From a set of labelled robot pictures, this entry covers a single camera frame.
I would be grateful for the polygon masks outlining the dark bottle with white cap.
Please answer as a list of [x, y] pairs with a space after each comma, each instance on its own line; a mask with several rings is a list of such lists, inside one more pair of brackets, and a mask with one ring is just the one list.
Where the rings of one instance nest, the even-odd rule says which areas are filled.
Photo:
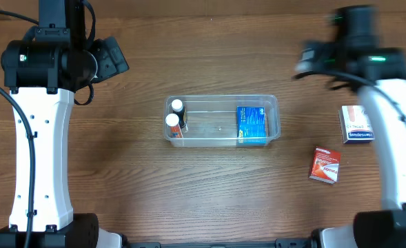
[[174, 99], [171, 103], [172, 111], [179, 117], [181, 129], [187, 126], [187, 112], [182, 100]]

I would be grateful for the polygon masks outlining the orange tube with white cap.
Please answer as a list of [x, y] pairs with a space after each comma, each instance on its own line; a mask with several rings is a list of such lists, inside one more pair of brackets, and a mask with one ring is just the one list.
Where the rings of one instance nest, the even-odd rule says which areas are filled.
[[171, 113], [165, 117], [165, 124], [170, 130], [171, 138], [182, 138], [183, 133], [180, 126], [180, 118], [177, 114]]

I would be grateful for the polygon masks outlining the blue medicine box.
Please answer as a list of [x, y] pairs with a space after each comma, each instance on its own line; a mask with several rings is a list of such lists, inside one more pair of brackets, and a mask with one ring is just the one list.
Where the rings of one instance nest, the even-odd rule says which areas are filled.
[[264, 107], [238, 106], [236, 119], [237, 137], [240, 145], [264, 145], [266, 143]]

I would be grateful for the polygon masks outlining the red and white medicine box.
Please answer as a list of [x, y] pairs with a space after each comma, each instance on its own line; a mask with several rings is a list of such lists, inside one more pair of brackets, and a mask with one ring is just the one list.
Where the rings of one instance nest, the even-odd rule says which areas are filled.
[[329, 184], [336, 183], [340, 159], [341, 154], [339, 152], [316, 146], [309, 178]]

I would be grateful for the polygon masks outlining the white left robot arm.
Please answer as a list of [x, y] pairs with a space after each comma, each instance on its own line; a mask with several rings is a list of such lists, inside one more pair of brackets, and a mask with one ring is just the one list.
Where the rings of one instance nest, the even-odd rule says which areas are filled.
[[127, 247], [127, 238], [77, 214], [68, 189], [68, 129], [75, 93], [128, 70], [114, 37], [86, 28], [87, 1], [40, 1], [39, 18], [1, 55], [0, 94], [12, 105], [16, 184], [0, 247]]

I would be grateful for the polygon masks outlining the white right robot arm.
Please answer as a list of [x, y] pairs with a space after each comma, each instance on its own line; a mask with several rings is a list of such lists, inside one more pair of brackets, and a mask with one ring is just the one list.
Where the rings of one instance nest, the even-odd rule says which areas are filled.
[[374, 132], [382, 183], [381, 210], [314, 231], [314, 247], [406, 247], [406, 56], [380, 45], [374, 19], [373, 6], [338, 8], [334, 39], [307, 41], [296, 65], [297, 79], [330, 76], [331, 90], [357, 94]]

